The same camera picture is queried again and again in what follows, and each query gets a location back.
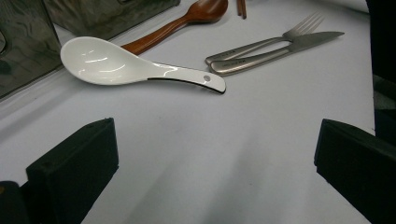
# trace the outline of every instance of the spoon handle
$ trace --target spoon handle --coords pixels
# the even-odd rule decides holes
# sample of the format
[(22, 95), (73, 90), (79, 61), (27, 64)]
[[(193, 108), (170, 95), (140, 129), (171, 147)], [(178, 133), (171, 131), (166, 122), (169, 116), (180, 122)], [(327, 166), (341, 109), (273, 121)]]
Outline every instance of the spoon handle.
[(226, 90), (224, 78), (215, 74), (161, 63), (155, 63), (155, 65), (159, 69), (162, 69), (163, 73), (159, 76), (148, 77), (148, 80), (158, 79), (189, 82), (220, 94), (224, 94)]
[(141, 54), (146, 50), (151, 49), (155, 45), (159, 44), (175, 30), (187, 24), (187, 22), (188, 18), (186, 16), (180, 17), (174, 21), (169, 22), (159, 30), (121, 47), (135, 55)]

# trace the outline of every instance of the white ceramic spoon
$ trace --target white ceramic spoon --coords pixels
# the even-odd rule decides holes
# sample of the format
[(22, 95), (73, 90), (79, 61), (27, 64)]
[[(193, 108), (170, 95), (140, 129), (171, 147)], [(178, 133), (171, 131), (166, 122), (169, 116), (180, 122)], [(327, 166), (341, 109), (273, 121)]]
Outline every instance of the white ceramic spoon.
[(217, 75), (153, 63), (103, 39), (77, 37), (62, 46), (64, 67), (75, 77), (98, 85), (121, 85), (162, 79), (189, 82), (223, 94), (225, 81)]

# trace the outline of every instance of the wooden chopstick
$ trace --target wooden chopstick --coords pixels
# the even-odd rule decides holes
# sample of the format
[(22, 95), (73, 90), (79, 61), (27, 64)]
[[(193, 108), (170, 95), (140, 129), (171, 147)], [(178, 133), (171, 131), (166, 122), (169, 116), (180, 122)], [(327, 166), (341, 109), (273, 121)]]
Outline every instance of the wooden chopstick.
[(242, 16), (245, 20), (247, 18), (247, 5), (245, 0), (236, 0), (238, 6), (238, 16)]

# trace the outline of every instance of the metal fork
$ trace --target metal fork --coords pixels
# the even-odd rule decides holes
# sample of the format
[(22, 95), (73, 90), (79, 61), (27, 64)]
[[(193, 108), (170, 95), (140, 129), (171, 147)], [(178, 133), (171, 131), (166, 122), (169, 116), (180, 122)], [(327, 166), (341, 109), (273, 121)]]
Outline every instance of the metal fork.
[(323, 22), (323, 17), (318, 13), (313, 13), (303, 21), (298, 23), (296, 26), (291, 28), (285, 34), (279, 37), (274, 37), (266, 40), (262, 40), (253, 44), (246, 45), (237, 49), (230, 49), (219, 54), (209, 56), (205, 59), (207, 65), (210, 65), (214, 61), (224, 61), (233, 59), (244, 54), (250, 53), (253, 50), (261, 49), (271, 44), (275, 44), (281, 41), (293, 42), (293, 39), (299, 35), (311, 34), (321, 23)]

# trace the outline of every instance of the wooden spoon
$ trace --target wooden spoon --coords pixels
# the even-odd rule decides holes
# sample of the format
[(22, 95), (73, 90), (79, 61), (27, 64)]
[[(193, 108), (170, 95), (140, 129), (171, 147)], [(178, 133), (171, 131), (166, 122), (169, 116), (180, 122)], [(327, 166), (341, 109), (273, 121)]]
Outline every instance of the wooden spoon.
[(227, 7), (228, 0), (199, 0), (190, 6), (188, 12), (184, 16), (169, 22), (149, 35), (121, 47), (133, 54), (141, 54), (188, 23), (219, 21), (227, 11)]

